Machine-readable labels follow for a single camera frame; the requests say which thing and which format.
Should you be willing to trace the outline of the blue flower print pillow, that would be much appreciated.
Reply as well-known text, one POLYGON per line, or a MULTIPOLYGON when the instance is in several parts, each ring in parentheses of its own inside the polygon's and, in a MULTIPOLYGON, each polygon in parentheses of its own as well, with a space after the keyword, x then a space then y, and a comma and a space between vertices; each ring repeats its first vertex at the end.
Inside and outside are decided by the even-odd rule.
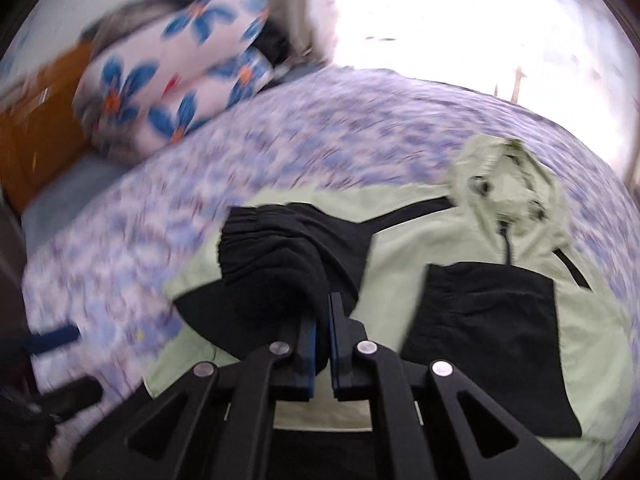
POLYGON ((267 0, 195 0, 97 55, 73 110, 92 146, 137 162, 251 99, 273 66, 254 42, 267 0))

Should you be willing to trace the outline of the orange wooden headboard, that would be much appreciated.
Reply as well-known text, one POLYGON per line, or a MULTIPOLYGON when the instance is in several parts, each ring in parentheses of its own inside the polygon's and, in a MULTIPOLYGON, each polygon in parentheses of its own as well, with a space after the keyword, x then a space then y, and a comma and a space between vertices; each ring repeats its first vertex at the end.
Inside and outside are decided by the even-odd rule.
POLYGON ((72 107, 91 52, 81 41, 2 96, 1 191, 18 214, 91 151, 72 107))

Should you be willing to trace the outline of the white floral curtain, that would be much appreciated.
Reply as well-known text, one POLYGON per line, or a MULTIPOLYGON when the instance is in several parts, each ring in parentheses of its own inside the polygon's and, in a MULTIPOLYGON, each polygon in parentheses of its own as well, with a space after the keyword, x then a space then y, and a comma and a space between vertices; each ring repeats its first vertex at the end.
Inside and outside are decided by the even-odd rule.
POLYGON ((339 66, 388 68, 526 107, 614 172, 639 134, 639 57, 602 0, 309 0, 314 43, 339 66))

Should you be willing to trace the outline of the purple cat print blanket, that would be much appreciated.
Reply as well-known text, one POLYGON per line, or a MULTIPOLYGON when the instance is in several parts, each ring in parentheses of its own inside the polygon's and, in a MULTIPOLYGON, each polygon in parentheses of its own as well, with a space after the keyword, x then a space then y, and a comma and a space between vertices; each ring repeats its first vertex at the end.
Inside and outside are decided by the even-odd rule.
POLYGON ((192 336, 163 286, 200 284, 202 257, 232 205, 343 191, 342 211, 376 198, 434 196, 475 155, 518 140, 563 192, 553 225, 585 277, 614 304, 639 353, 639 211, 614 171, 555 122, 524 107, 388 70, 328 67, 262 92, 127 172, 34 249, 23 278, 34 330, 75 323, 81 340, 35 360, 48 390, 96 376, 103 401, 63 424, 50 456, 80 439, 192 336))

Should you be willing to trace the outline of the green and black hooded jacket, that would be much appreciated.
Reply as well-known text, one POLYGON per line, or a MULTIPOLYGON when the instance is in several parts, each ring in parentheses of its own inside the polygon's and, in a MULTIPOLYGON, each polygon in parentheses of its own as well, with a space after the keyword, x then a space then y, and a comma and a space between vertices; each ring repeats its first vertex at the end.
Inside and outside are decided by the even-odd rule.
POLYGON ((630 405, 630 326, 574 247, 552 172, 515 140, 467 140, 441 185, 265 188, 232 207, 165 287, 183 329, 144 378, 159 396, 200 361, 245 359, 317 324, 329 299, 401 359, 447 361, 599 479, 630 405))

